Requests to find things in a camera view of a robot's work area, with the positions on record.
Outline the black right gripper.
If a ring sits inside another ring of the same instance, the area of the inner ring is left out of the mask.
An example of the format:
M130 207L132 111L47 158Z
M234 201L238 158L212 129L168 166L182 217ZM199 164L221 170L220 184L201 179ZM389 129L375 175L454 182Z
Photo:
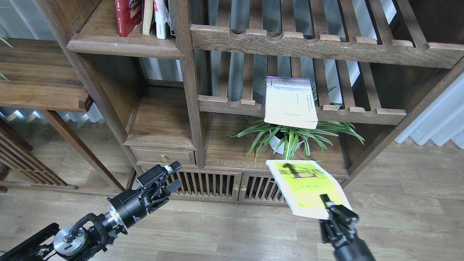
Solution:
M355 229L358 215L343 205L335 205L328 194L320 194L326 208L328 220L320 220L323 243L334 248L337 261L374 261L375 258L365 241L360 239Z

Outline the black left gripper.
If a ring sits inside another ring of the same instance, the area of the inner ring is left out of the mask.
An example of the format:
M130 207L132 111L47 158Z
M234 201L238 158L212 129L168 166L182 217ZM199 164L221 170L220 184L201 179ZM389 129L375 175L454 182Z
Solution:
M134 226L147 213L156 211L159 207L169 201L169 197L182 186L177 179L166 184L165 182L172 173L182 169L179 161L170 165L156 165L147 172L136 178L139 185L137 190L127 189L119 195L109 198L111 210L107 213L107 220L111 227L118 225L128 229Z

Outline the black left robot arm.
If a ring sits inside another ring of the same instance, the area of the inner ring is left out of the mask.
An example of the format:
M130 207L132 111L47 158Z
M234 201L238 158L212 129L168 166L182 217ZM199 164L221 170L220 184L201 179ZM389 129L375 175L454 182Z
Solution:
M180 180L166 185L168 178L181 169L180 162L156 165L136 178L139 188L127 189L108 198L111 210L105 214L89 213L74 225L59 228L52 223L1 256L2 261L46 261L51 252L68 261L87 261L99 251L106 251L119 233L156 211L181 187Z

